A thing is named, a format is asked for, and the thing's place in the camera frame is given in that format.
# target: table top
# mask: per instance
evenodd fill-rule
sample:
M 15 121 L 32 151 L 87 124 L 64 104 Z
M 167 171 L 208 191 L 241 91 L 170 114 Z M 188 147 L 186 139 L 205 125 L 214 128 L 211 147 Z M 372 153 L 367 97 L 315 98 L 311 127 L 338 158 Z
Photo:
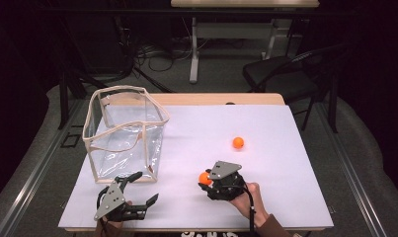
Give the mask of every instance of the table top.
M 198 186 L 199 174 L 218 160 L 242 165 L 239 173 L 244 179 L 260 183 L 268 212 L 275 214 L 286 229 L 320 230 L 333 226 L 298 128 L 280 95 L 152 97 L 171 115 L 164 131 L 158 182 L 128 184 L 124 196 L 134 204 L 143 204 L 155 194 L 159 198 L 144 220 L 126 221 L 125 229 L 247 231 L 249 221 L 230 203 L 209 199 Z M 251 105 L 223 106 L 226 102 Z M 246 142 L 241 150 L 231 146 L 231 139 L 237 135 Z M 93 230 L 97 195 L 104 187 L 95 184 L 86 157 L 59 227 Z
M 182 8 L 316 8 L 318 0 L 171 0 Z

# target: cable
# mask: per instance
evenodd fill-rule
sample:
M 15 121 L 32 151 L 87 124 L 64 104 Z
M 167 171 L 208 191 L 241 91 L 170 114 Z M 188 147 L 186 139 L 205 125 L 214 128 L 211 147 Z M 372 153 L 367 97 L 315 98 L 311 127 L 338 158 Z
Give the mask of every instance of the cable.
M 111 83 L 111 82 L 122 80 L 125 77 L 127 77 L 128 75 L 130 75 L 129 71 L 122 71 L 119 75 L 117 75 L 115 77 L 106 78 L 106 79 L 98 79 L 98 78 L 96 78 L 96 80 L 100 81 L 100 82 L 102 82 L 104 84 L 107 84 L 107 83 Z
M 186 48 L 184 50 L 173 50 L 172 53 L 168 53 L 167 51 L 164 51 L 164 50 L 159 50 L 159 49 L 156 50 L 155 45 L 142 46 L 140 48 L 141 52 L 138 52 L 137 56 L 136 56 L 136 58 L 138 60 L 144 59 L 143 62 L 139 63 L 139 64 L 143 64 L 146 59 L 149 59 L 148 67 L 152 71 L 162 72 L 162 71 L 167 71 L 167 70 L 171 69 L 175 60 L 184 60 L 184 59 L 189 58 L 190 55 L 193 52 L 193 49 L 192 49 L 192 47 L 193 47 L 192 37 L 191 37 L 190 31 L 189 31 L 189 28 L 187 27 L 185 19 L 182 18 L 182 21 L 183 21 L 183 25 L 184 25 L 184 28 L 185 28 L 187 34 L 188 34 L 188 39 L 189 39 L 189 43 L 186 44 Z M 180 52 L 181 54 L 175 56 L 174 52 Z M 169 55 L 170 58 L 171 58 L 171 64 L 167 68 L 164 68 L 164 69 L 160 69 L 160 70 L 154 69 L 153 66 L 152 66 L 152 58 L 153 58 L 153 56 L 147 56 L 147 55 L 148 54 L 156 54 L 156 53 L 165 53 L 165 55 Z
M 161 83 L 157 82 L 155 79 L 149 77 L 148 75 L 146 75 L 144 72 L 142 72 L 139 68 L 137 67 L 133 67 L 133 69 L 135 71 L 137 71 L 140 75 L 142 75 L 144 78 L 146 78 L 146 80 L 148 80 L 152 85 L 154 85 L 155 87 L 157 87 L 159 90 L 161 90 L 162 92 L 165 93 L 175 93 L 175 91 L 167 88 L 166 86 L 162 85 Z
M 109 223 L 109 220 L 107 220 L 107 222 L 104 222 L 103 217 L 99 219 L 100 223 L 101 223 L 101 236 L 103 236 L 103 232 L 106 234 L 107 236 L 107 224 Z
M 254 229 L 254 217 L 255 217 L 254 199 L 252 198 L 252 195 L 249 192 L 246 183 L 245 183 L 245 187 L 240 187 L 240 186 L 222 186 L 222 187 L 223 188 L 242 189 L 245 193 L 248 194 L 248 198 L 250 199 L 250 233 L 251 233 L 251 236 L 254 236 L 255 235 L 255 229 Z

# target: orange ball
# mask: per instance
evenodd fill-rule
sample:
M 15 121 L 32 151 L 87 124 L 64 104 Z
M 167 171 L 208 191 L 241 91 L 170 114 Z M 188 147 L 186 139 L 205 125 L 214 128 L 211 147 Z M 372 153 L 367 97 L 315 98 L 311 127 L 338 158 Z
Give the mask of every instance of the orange ball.
M 199 183 L 204 185 L 210 185 L 212 180 L 208 178 L 208 172 L 203 172 L 199 175 Z
M 244 146 L 244 139 L 242 139 L 242 137 L 237 136 L 233 139 L 232 145 L 236 149 L 241 149 Z

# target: black chair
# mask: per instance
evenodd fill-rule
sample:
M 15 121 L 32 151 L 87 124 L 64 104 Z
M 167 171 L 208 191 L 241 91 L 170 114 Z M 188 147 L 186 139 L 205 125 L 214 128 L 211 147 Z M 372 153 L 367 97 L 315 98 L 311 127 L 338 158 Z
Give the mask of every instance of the black chair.
M 309 20 L 306 19 L 293 19 L 291 20 L 290 27 L 287 32 L 287 47 L 285 48 L 285 56 L 288 56 L 290 50 L 291 41 L 293 38 L 302 38 L 307 31 Z
M 248 92 L 279 93 L 290 103 L 310 98 L 302 130 L 305 129 L 315 102 L 322 101 L 330 91 L 329 123 L 334 132 L 337 103 L 337 74 L 345 65 L 351 44 L 340 43 L 301 53 L 294 58 L 278 56 L 247 64 L 243 75 L 251 86 Z

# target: clear plastic box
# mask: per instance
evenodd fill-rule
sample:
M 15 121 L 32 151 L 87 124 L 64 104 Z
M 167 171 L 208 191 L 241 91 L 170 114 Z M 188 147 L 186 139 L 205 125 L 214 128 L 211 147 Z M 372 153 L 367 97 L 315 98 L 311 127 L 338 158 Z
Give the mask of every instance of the clear plastic box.
M 156 182 L 163 131 L 170 116 L 144 88 L 115 86 L 94 92 L 83 140 L 96 183 L 143 172 Z

